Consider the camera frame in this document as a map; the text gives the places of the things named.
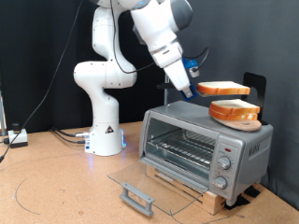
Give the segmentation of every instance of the table surface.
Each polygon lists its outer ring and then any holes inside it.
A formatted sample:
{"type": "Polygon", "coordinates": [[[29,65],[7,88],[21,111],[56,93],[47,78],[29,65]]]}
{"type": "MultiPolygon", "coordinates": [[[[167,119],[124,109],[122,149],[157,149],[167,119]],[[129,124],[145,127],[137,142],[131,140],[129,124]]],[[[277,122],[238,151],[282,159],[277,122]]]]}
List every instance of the table surface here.
{"type": "Polygon", "coordinates": [[[53,133],[29,134],[29,147],[11,149],[0,164],[1,223],[299,223],[298,211],[261,185],[257,198],[245,196],[250,204],[216,216],[193,204],[173,217],[156,207],[153,217],[138,213],[107,176],[138,161],[141,125],[121,124],[128,146],[112,157],[87,154],[53,133]]]}

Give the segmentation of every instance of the bread slice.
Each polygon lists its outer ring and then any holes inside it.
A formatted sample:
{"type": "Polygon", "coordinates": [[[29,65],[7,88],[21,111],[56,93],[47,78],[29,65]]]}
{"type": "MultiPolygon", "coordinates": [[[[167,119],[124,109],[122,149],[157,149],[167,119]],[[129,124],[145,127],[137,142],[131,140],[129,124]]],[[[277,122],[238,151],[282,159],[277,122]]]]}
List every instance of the bread slice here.
{"type": "Polygon", "coordinates": [[[233,81],[201,82],[197,85],[197,91],[204,96],[208,95],[249,95],[250,88],[234,83],[233,81]]]}
{"type": "Polygon", "coordinates": [[[245,119],[258,119],[257,114],[245,114],[245,115],[236,115],[236,114],[222,114],[216,112],[211,107],[209,108],[209,115],[212,116],[214,119],[222,119],[222,120],[245,120],[245,119]]]}
{"type": "Polygon", "coordinates": [[[245,115],[260,113],[260,107],[258,107],[257,105],[252,105],[250,103],[238,99],[213,101],[210,107],[212,110],[222,114],[245,115]]]}

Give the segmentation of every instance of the wooden board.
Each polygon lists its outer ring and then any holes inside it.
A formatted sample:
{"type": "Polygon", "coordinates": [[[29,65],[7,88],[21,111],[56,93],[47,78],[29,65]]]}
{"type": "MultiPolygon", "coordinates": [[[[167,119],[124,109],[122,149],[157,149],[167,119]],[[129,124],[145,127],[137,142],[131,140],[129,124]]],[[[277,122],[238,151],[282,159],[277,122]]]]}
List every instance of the wooden board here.
{"type": "Polygon", "coordinates": [[[222,120],[222,119],[215,119],[215,120],[227,127],[237,129],[240,131],[245,131],[245,132],[255,132],[255,131],[259,131],[262,128],[262,123],[258,120],[222,120]]]}
{"type": "Polygon", "coordinates": [[[197,199],[194,204],[204,209],[211,215],[217,214],[224,207],[225,199],[221,196],[207,191],[201,197],[199,197],[201,194],[199,190],[189,187],[185,183],[182,183],[173,177],[164,175],[151,166],[147,166],[147,176],[190,201],[197,199]]]}

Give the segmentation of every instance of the control panel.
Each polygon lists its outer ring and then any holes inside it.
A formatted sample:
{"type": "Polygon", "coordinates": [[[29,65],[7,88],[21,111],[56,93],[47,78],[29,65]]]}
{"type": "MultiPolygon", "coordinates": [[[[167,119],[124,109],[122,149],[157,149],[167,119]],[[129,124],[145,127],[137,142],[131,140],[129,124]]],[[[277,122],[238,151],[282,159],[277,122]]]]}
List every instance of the control panel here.
{"type": "Polygon", "coordinates": [[[211,173],[211,189],[227,199],[232,196],[239,149],[220,143],[211,173]]]}

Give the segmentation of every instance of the cable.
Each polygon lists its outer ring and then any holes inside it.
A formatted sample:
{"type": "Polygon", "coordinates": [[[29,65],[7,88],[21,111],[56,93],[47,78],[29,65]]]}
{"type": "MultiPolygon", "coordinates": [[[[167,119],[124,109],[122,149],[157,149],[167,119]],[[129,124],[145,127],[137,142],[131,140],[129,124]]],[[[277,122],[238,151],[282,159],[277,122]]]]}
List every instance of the cable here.
{"type": "Polygon", "coordinates": [[[197,67],[197,68],[193,68],[193,72],[197,72],[197,71],[204,65],[204,63],[206,62],[206,59],[207,59],[207,57],[208,57],[208,55],[209,55],[209,48],[204,49],[204,51],[203,51],[199,56],[201,57],[201,56],[203,56],[204,54],[206,54],[206,55],[205,55],[203,61],[201,61],[201,62],[198,64],[198,67],[197,67]]]}
{"type": "Polygon", "coordinates": [[[209,48],[205,48],[203,52],[201,52],[199,55],[196,55],[196,56],[186,56],[186,55],[183,55],[183,57],[186,58],[186,59],[197,59],[197,58],[200,58],[201,56],[203,56],[208,49],[209,48]]]}
{"type": "Polygon", "coordinates": [[[115,22],[115,19],[114,19],[114,11],[113,11],[112,0],[110,0],[110,5],[111,5],[111,12],[112,12],[112,18],[113,18],[113,24],[114,24],[113,52],[114,52],[114,57],[115,57],[116,63],[118,64],[118,66],[120,67],[120,69],[122,70],[122,72],[125,73],[125,74],[132,74],[132,73],[135,73],[135,72],[140,72],[140,71],[142,71],[144,69],[147,69],[147,68],[155,65],[155,63],[151,63],[151,64],[149,64],[149,65],[147,65],[147,66],[145,66],[143,68],[136,69],[133,72],[123,71],[123,69],[121,68],[121,65],[119,64],[118,58],[116,57],[116,51],[115,51],[115,38],[116,38],[117,30],[116,30],[116,22],[115,22]]]}
{"type": "Polygon", "coordinates": [[[59,135],[57,132],[55,132],[54,130],[51,130],[52,132],[56,133],[58,136],[60,136],[62,139],[64,139],[66,142],[69,142],[69,143],[75,143],[75,144],[85,144],[85,141],[77,141],[77,142],[74,142],[74,141],[71,141],[71,140],[68,140],[66,138],[64,138],[63,136],[59,135]]]}
{"type": "Polygon", "coordinates": [[[75,134],[72,134],[72,133],[64,133],[63,131],[61,131],[61,130],[55,128],[55,127],[52,127],[51,129],[54,130],[54,131],[56,131],[56,132],[58,132],[58,133],[61,133],[61,134],[65,135],[65,136],[68,136],[68,137],[76,137],[75,134]]]}
{"type": "MultiPolygon", "coordinates": [[[[34,110],[34,112],[29,116],[29,118],[28,118],[28,119],[25,121],[25,123],[22,125],[21,130],[23,130],[23,129],[26,127],[26,124],[28,123],[28,121],[29,121],[29,120],[31,119],[31,117],[36,113],[36,111],[39,109],[39,107],[41,107],[41,105],[45,102],[45,100],[46,100],[46,98],[47,98],[47,96],[48,96],[48,94],[49,94],[49,92],[50,92],[50,88],[51,88],[51,86],[52,86],[52,84],[53,84],[54,79],[56,78],[58,69],[59,69],[60,64],[61,64],[61,62],[62,62],[62,60],[63,60],[65,51],[66,51],[66,49],[67,49],[67,47],[68,47],[68,44],[69,44],[71,35],[72,35],[72,33],[73,33],[73,30],[74,30],[74,27],[75,27],[75,24],[76,24],[76,21],[77,21],[77,18],[78,18],[78,12],[79,12],[79,10],[80,10],[80,8],[81,8],[82,2],[83,2],[83,0],[80,1],[80,4],[79,4],[79,6],[78,6],[77,13],[76,13],[76,17],[75,17],[75,19],[74,19],[73,26],[72,26],[71,31],[70,31],[70,33],[69,33],[69,36],[68,36],[68,38],[67,38],[67,42],[66,42],[66,45],[65,45],[63,54],[62,54],[62,56],[61,56],[61,58],[60,58],[60,61],[59,61],[58,65],[57,65],[57,68],[56,68],[55,73],[54,73],[54,76],[53,76],[53,78],[52,78],[52,80],[51,80],[51,82],[50,82],[50,85],[49,85],[49,87],[48,87],[48,90],[47,90],[47,92],[46,92],[46,95],[44,96],[44,98],[43,98],[43,100],[40,102],[40,104],[37,106],[37,108],[34,110]]],[[[10,147],[11,147],[11,144],[15,141],[15,139],[19,136],[20,133],[21,133],[21,132],[19,132],[19,133],[14,137],[14,139],[11,141],[11,143],[9,143],[9,146],[7,147],[6,152],[0,157],[0,163],[3,161],[3,159],[5,158],[5,156],[7,155],[7,152],[9,151],[9,149],[10,149],[10,147]]]]}

